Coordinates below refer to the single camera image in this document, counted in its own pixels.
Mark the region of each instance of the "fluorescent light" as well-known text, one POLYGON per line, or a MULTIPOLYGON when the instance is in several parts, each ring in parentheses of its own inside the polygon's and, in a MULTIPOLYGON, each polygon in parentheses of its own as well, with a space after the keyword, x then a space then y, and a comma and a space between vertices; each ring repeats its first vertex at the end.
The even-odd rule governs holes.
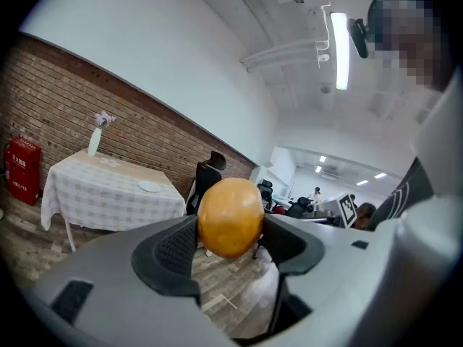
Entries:
POLYGON ((331 13, 336 41, 336 89, 346 90, 349 81, 349 33, 345 13, 331 13))

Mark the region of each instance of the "checkered tablecloth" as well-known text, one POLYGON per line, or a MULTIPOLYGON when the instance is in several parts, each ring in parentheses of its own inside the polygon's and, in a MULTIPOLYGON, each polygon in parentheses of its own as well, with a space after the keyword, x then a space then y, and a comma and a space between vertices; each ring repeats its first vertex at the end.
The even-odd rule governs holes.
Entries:
POLYGON ((162 172, 81 150, 50 168, 41 216, 46 230, 60 213, 68 223, 123 231, 184 212, 184 199, 162 172), (140 180, 159 184, 161 191, 139 188, 140 180))

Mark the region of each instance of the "black office chair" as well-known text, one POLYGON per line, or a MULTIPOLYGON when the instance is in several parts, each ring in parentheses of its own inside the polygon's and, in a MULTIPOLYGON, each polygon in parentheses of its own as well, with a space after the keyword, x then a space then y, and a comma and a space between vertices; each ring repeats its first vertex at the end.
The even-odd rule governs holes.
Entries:
POLYGON ((188 199, 187 215, 194 215, 200 207, 201 199, 206 191, 222 180, 222 175, 217 170, 224 170, 226 167, 225 157, 217 152, 211 152, 211 158, 196 165, 196 186, 195 192, 188 199))
POLYGON ((262 197, 263 200, 268 202, 266 208, 270 209, 272 207, 272 194, 273 194, 273 189, 272 189, 273 184, 271 181, 268 180, 262 180, 260 184, 258 184, 258 189, 260 190, 260 196, 262 197))
POLYGON ((286 212, 286 216, 293 218, 301 218, 307 210, 309 205, 309 199, 306 197, 300 197, 296 203, 294 203, 286 212))
MULTIPOLYGON (((300 197, 296 203, 294 203, 286 212, 285 215, 293 218, 302 218, 302 214, 307 210, 309 205, 309 199, 306 197, 300 197)), ((252 253, 252 259, 257 258, 258 250, 262 247, 262 238, 258 240, 258 246, 254 249, 252 253)))

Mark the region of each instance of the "orange ball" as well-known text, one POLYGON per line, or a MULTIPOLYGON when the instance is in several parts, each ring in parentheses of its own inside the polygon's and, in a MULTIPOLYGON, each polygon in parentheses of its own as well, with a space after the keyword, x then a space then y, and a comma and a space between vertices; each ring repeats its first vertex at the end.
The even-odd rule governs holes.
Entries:
POLYGON ((259 189, 249 180, 229 177, 204 194, 197 227, 207 249, 232 259, 242 256, 259 239, 263 216, 259 189))

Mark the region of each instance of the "white vase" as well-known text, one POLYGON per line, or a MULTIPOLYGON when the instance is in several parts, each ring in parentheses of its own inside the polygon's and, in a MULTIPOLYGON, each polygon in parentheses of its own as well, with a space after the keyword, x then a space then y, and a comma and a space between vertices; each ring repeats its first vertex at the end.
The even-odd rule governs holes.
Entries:
POLYGON ((102 130, 97 127, 90 138, 90 142, 88 143, 88 155, 90 157, 95 157, 96 150, 100 144, 101 131, 102 130))

